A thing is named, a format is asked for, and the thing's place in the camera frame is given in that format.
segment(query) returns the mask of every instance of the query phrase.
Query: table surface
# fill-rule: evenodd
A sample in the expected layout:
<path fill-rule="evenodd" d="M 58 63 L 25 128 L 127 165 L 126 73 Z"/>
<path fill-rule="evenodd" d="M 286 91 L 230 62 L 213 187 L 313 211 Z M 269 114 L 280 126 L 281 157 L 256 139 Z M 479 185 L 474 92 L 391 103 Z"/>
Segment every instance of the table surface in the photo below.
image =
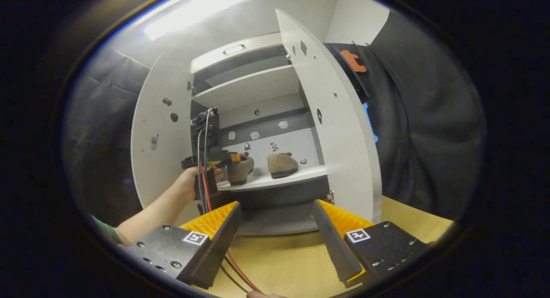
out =
<path fill-rule="evenodd" d="M 382 221 L 393 222 L 425 243 L 436 241 L 452 225 L 451 220 L 387 197 L 382 200 Z M 229 250 L 239 268 L 266 294 L 320 298 L 349 290 L 338 280 L 318 231 L 277 237 L 235 237 Z M 250 289 L 225 262 L 223 266 L 244 288 Z M 206 292 L 224 298 L 246 296 L 221 270 L 214 286 Z"/>

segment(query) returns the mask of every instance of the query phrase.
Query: beige slipper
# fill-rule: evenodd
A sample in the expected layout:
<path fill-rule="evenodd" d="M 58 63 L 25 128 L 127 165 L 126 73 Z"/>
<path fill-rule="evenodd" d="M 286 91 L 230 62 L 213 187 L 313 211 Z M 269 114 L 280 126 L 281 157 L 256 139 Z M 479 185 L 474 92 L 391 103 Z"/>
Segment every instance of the beige slipper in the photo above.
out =
<path fill-rule="evenodd" d="M 287 177 L 298 171 L 298 163 L 291 155 L 292 153 L 277 153 L 267 156 L 267 169 L 271 178 Z"/>
<path fill-rule="evenodd" d="M 248 157 L 248 152 L 240 154 L 241 161 L 227 166 L 227 181 L 234 185 L 243 185 L 250 172 L 254 171 L 254 159 Z"/>

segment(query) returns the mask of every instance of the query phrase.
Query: hand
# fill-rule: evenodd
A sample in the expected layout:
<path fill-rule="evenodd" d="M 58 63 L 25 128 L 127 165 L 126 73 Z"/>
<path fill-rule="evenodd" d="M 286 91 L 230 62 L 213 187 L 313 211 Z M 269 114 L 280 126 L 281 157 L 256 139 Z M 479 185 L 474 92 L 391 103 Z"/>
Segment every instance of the hand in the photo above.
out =
<path fill-rule="evenodd" d="M 206 171 L 210 169 L 212 169 L 212 166 L 206 167 Z M 177 180 L 172 185 L 187 201 L 195 200 L 196 198 L 195 177 L 198 172 L 198 167 L 189 167 L 177 177 Z M 216 183 L 219 183 L 224 177 L 222 169 L 214 166 L 214 177 L 216 178 Z"/>
<path fill-rule="evenodd" d="M 286 298 L 286 297 L 275 295 L 275 294 L 271 294 L 271 295 L 260 294 L 259 292 L 256 292 L 255 290 L 253 290 L 248 294 L 246 294 L 246 298 Z"/>

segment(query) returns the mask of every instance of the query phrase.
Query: open cabinet door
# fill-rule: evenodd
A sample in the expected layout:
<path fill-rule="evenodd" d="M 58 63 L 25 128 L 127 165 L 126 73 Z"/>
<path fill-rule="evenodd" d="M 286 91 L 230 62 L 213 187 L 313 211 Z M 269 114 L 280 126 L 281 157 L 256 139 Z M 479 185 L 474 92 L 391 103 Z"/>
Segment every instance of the open cabinet door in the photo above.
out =
<path fill-rule="evenodd" d="M 382 181 L 373 131 L 348 77 L 323 43 L 275 10 L 283 45 L 314 115 L 334 204 L 380 222 Z"/>

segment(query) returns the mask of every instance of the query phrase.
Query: white shelf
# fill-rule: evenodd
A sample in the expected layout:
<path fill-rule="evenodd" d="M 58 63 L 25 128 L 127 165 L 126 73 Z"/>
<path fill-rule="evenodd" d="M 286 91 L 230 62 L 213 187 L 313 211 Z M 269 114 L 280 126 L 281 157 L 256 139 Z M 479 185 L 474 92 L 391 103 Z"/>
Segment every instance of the white shelf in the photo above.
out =
<path fill-rule="evenodd" d="M 245 75 L 214 86 L 193 97 L 207 108 L 228 112 L 248 104 L 298 93 L 298 76 L 292 65 Z"/>
<path fill-rule="evenodd" d="M 267 176 L 248 176 L 248 181 L 244 185 L 231 186 L 227 181 L 218 183 L 218 190 L 231 190 L 232 192 L 240 190 L 257 190 L 259 188 L 268 188 L 274 186 L 283 186 L 288 184 L 295 184 L 311 178 L 326 176 L 327 172 L 323 165 L 310 167 L 306 169 L 298 169 L 297 172 L 292 173 L 288 177 L 271 178 L 271 175 Z"/>

